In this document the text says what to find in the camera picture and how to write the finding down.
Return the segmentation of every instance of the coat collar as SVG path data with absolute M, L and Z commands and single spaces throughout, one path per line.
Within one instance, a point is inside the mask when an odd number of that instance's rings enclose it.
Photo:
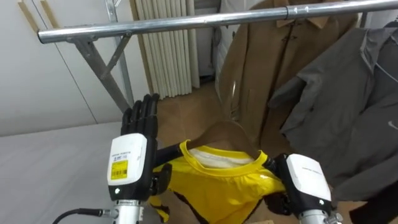
M 319 1 L 319 0 L 274 0 L 274 7 L 284 7 L 284 6 L 289 6 L 291 2 L 293 5 L 297 4 L 312 4 L 312 3 L 320 3 L 320 2 L 335 2 L 338 0 L 324 0 L 324 1 Z M 317 28 L 323 29 L 328 22 L 329 16 L 323 16 L 323 17 L 312 17 L 312 18 L 306 18 L 306 20 L 310 21 L 312 24 L 314 24 Z M 283 20 L 283 21 L 276 21 L 276 26 L 278 28 L 282 26 L 286 26 L 287 24 L 292 23 L 294 20 Z

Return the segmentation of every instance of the black cable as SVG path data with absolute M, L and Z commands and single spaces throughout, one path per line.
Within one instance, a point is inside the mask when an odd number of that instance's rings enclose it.
M 60 216 L 58 216 L 58 218 L 56 218 L 52 224 L 58 224 L 61 221 L 61 219 L 65 218 L 69 215 L 74 215 L 74 214 L 92 215 L 92 216 L 96 216 L 96 217 L 101 217 L 103 215 L 103 210 L 102 209 L 92 209 L 92 208 L 73 209 L 73 210 L 67 211 L 67 212 L 61 214 Z

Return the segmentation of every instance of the metal clothes rack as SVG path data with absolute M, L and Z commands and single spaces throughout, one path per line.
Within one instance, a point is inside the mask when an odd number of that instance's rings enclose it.
M 123 54 L 123 50 L 132 35 L 202 27 L 226 26 L 248 22 L 299 19 L 390 9 L 398 9 L 398 0 L 327 2 L 226 14 L 66 27 L 62 29 L 40 30 L 38 31 L 38 37 L 43 44 L 56 42 L 69 42 L 75 44 L 83 58 L 111 95 L 116 105 L 122 112 L 124 112 L 128 107 L 130 107 L 130 105 L 114 81 L 111 75 L 111 70 L 116 65 L 119 57 Z M 94 45 L 94 41 L 104 37 L 120 36 L 122 37 L 121 41 L 116 47 L 111 60 L 106 64 L 98 53 Z
M 116 8 L 119 6 L 120 2 L 121 2 L 121 0 L 118 0 L 117 2 L 114 2 L 114 0 L 105 0 L 105 6 L 106 6 L 106 10 L 108 12 L 108 18 L 109 18 L 110 22 L 118 22 L 118 14 L 116 13 Z M 115 41 L 116 47 L 118 47 L 118 45 L 120 44 L 120 41 L 121 41 L 121 37 L 120 36 L 114 37 L 114 41 Z M 118 61 L 119 61 L 120 70 L 122 73 L 124 90 L 126 91 L 127 102 L 130 105 L 133 105 L 134 97 L 132 95 L 129 71 L 127 70 L 127 61 L 126 61 L 126 56 L 124 55 L 124 52 L 122 52 Z

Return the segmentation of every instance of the yellow t-shirt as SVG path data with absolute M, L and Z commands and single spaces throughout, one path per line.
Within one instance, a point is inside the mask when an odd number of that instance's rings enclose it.
M 254 161 L 245 152 L 207 146 L 188 152 L 187 141 L 175 147 L 183 156 L 169 162 L 173 167 L 168 189 L 190 206 L 200 223 L 243 223 L 263 196 L 284 191 L 282 182 L 262 166 L 267 160 L 263 152 Z M 160 198 L 150 197 L 149 202 L 167 222 L 169 209 Z

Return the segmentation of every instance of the gray jacket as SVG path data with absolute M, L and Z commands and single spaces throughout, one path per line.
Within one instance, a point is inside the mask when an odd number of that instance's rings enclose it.
M 398 181 L 398 30 L 353 29 L 278 89 L 300 101 L 280 130 L 322 165 L 335 200 L 366 200 Z

